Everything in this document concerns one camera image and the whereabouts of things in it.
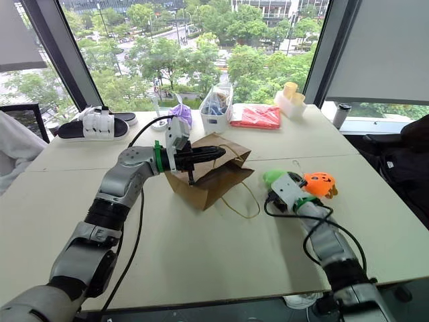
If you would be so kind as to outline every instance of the orange plush toy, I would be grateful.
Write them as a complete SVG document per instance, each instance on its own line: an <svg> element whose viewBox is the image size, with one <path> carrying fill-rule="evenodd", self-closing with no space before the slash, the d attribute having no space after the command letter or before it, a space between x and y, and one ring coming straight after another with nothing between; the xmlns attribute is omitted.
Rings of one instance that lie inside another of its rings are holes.
<svg viewBox="0 0 429 322"><path fill-rule="evenodd" d="M304 189L316 197L323 197L331 199L333 196L338 194L335 188L335 179L328 173L315 172L305 173L304 179L307 181L307 185Z"/></svg>

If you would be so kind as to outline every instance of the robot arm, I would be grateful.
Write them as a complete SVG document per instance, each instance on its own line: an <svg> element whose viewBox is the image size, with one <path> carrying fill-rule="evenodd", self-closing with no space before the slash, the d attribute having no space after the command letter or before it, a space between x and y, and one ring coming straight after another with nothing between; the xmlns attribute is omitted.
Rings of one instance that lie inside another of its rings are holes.
<svg viewBox="0 0 429 322"><path fill-rule="evenodd" d="M84 221L57 257L47 285L33 287L0 308L2 322L72 321L87 298L102 294L117 261L112 250L121 237L129 210L144 182L172 169L188 171L194 164L225 154L216 146L191 148L187 125L177 117L166 132L166 148L130 147L104 176Z"/></svg>
<svg viewBox="0 0 429 322"><path fill-rule="evenodd" d="M324 219L328 210L313 202L312 195L286 173L271 184L275 199L287 209L301 216ZM320 223L315 219L301 219L307 232ZM377 288L366 273L344 236L329 223L321 224L310 241L331 285L334 300L346 322L394 322Z"/></svg>

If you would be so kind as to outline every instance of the brown paper bag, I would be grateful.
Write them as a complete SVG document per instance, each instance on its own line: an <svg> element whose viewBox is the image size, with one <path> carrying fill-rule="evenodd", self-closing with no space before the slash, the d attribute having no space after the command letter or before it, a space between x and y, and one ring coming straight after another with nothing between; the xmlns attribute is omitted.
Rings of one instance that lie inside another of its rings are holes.
<svg viewBox="0 0 429 322"><path fill-rule="evenodd" d="M195 184L188 184L188 173L166 172L166 177L175 193L197 209L206 210L221 198L229 189L253 173L252 169L242 168L251 150L216 134L210 134L192 144L199 146L222 146L226 153L216 160L195 164Z"/></svg>

